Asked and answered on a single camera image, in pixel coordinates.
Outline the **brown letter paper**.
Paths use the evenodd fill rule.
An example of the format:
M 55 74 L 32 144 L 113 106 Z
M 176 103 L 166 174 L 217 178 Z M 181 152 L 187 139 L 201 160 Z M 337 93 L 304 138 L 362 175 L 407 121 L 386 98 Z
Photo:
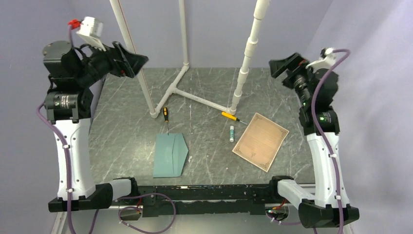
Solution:
M 266 173 L 289 130 L 255 113 L 232 152 Z

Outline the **teal envelope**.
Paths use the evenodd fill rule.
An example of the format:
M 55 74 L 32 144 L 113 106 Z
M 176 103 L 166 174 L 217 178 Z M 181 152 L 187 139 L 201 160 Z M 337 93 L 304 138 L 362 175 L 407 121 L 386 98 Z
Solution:
M 181 176 L 187 155 L 188 147 L 182 133 L 157 134 L 152 176 Z

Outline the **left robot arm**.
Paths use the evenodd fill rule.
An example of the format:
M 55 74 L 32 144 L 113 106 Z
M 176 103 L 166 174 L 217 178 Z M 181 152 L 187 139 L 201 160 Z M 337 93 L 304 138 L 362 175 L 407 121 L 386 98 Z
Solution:
M 140 198 L 133 177 L 96 184 L 90 166 L 89 131 L 93 93 L 90 88 L 106 75 L 135 77 L 148 62 L 145 55 L 128 51 L 121 43 L 91 48 L 60 40 L 46 45 L 43 64 L 49 72 L 50 87 L 43 102 L 42 120 L 55 136 L 59 167 L 59 187 L 48 204 L 52 213 L 109 208 L 114 200 L 135 204 Z

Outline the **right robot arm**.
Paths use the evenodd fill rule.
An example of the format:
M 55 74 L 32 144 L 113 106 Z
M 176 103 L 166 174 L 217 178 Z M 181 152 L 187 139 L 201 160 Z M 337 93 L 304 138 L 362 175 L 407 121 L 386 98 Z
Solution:
M 283 86 L 299 98 L 299 120 L 312 155 L 315 193 L 283 175 L 272 177 L 268 195 L 274 202 L 284 200 L 292 204 L 303 227 L 337 228 L 341 234 L 346 225 L 359 219 L 359 210 L 350 204 L 340 168 L 340 127 L 332 107 L 338 91 L 338 75 L 334 69 L 340 64 L 335 54 L 335 49 L 324 49 L 313 62 L 298 53 L 269 62 L 271 76 L 278 78 L 286 73 Z

